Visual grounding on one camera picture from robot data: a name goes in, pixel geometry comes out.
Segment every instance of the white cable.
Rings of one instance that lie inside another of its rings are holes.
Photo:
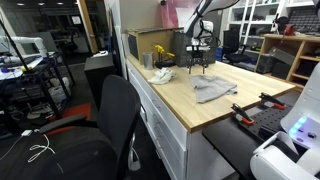
[[[13,147],[17,144],[17,142],[18,142],[21,138],[22,138],[22,136],[20,136],[19,139],[17,139],[16,142],[13,143],[13,145],[12,145],[11,148],[6,152],[6,154],[4,154],[4,155],[0,158],[0,161],[9,154],[9,152],[13,149]]]
[[[49,147],[50,142],[49,142],[49,139],[48,139],[47,135],[43,134],[43,136],[47,139],[47,143],[48,143],[47,146],[41,146],[41,145],[33,145],[33,146],[31,146],[31,148],[29,149],[30,151],[33,151],[33,150],[39,149],[39,148],[43,148],[43,149],[40,152],[38,152],[37,154],[31,156],[31,158],[28,160],[28,163],[36,160],[47,149],[49,149],[53,154],[56,154],[54,152],[54,150]]]

